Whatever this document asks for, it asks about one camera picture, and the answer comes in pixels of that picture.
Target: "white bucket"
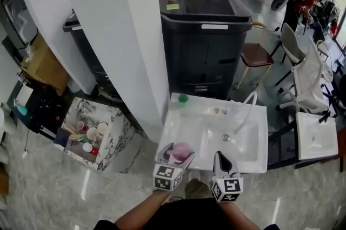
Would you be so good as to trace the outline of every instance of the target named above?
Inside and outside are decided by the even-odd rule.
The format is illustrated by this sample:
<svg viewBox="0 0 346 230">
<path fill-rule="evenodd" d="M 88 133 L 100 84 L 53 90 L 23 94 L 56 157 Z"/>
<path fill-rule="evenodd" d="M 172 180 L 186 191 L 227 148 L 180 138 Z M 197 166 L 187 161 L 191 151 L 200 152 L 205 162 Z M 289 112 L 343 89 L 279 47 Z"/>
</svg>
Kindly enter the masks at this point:
<svg viewBox="0 0 346 230">
<path fill-rule="evenodd" d="M 15 122 L 2 108 L 0 108 L 0 128 L 9 134 L 13 134 L 16 131 Z"/>
</svg>

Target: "sink basin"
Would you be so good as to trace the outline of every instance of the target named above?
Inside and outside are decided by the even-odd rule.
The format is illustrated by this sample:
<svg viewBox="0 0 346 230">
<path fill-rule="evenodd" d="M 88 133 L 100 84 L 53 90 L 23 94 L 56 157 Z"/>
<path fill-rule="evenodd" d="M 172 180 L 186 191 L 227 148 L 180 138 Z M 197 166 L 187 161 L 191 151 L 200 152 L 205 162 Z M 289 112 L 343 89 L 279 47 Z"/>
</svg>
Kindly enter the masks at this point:
<svg viewBox="0 0 346 230">
<path fill-rule="evenodd" d="M 323 158 L 338 154 L 334 118 L 318 123 L 321 116 L 298 112 L 299 160 Z"/>
<path fill-rule="evenodd" d="M 242 173 L 264 173 L 268 162 L 267 108 L 251 110 L 244 127 L 236 134 L 251 105 L 188 96 L 185 104 L 173 93 L 169 104 L 159 152 L 167 144 L 186 142 L 196 152 L 190 168 L 212 171 L 217 151 L 232 156 Z"/>
</svg>

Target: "faucet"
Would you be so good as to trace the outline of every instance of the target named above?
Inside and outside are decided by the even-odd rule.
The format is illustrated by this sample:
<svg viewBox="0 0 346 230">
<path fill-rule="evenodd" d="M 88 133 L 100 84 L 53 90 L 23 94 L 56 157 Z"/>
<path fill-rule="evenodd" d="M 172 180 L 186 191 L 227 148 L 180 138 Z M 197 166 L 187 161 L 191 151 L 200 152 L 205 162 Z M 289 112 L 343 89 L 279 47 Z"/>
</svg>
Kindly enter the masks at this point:
<svg viewBox="0 0 346 230">
<path fill-rule="evenodd" d="M 240 126 L 238 126 L 236 129 L 233 130 L 233 134 L 237 134 L 245 125 L 247 119 L 249 118 L 249 115 L 252 111 L 252 109 L 254 108 L 254 106 L 256 105 L 257 102 L 257 93 L 254 91 L 251 94 L 249 94 L 249 96 L 246 98 L 246 100 L 240 105 L 240 107 L 238 109 L 241 109 L 249 100 L 250 98 L 253 97 L 252 100 L 252 104 L 251 107 L 249 109 L 248 114 L 245 116 L 245 119 L 243 120 L 243 122 L 240 124 Z"/>
</svg>

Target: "cardboard box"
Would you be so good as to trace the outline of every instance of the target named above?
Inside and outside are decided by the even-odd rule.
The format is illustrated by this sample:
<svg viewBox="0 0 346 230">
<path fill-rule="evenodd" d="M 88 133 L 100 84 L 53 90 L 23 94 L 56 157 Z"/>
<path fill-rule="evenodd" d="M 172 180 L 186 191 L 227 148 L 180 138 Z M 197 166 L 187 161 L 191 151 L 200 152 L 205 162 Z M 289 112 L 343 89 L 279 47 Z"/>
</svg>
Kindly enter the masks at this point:
<svg viewBox="0 0 346 230">
<path fill-rule="evenodd" d="M 9 194 L 9 175 L 5 170 L 4 164 L 0 163 L 0 195 Z"/>
<path fill-rule="evenodd" d="M 40 34 L 36 37 L 32 47 L 34 57 L 31 61 L 24 59 L 21 64 L 22 70 L 27 77 L 51 85 L 61 95 L 66 89 L 70 76 Z"/>
</svg>

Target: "brown stool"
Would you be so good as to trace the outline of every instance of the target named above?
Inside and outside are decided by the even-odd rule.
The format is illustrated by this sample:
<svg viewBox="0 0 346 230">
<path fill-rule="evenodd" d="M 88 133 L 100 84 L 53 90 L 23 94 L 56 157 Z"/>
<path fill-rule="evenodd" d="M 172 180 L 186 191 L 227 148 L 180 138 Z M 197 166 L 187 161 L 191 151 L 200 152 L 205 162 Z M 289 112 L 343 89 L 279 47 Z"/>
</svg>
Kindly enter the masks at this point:
<svg viewBox="0 0 346 230">
<path fill-rule="evenodd" d="M 263 30 L 267 27 L 259 22 L 254 22 L 253 25 L 259 25 L 263 27 Z M 236 89 L 240 88 L 241 83 L 243 82 L 245 75 L 247 74 L 249 68 L 252 67 L 264 67 L 268 66 L 264 75 L 260 78 L 260 80 L 256 81 L 255 87 L 259 86 L 259 84 L 263 81 L 267 73 L 269 72 L 271 66 L 274 64 L 274 60 L 267 53 L 267 51 L 262 48 L 259 43 L 245 43 L 242 49 L 242 61 L 244 62 L 246 69 L 239 81 L 236 85 Z"/>
</svg>

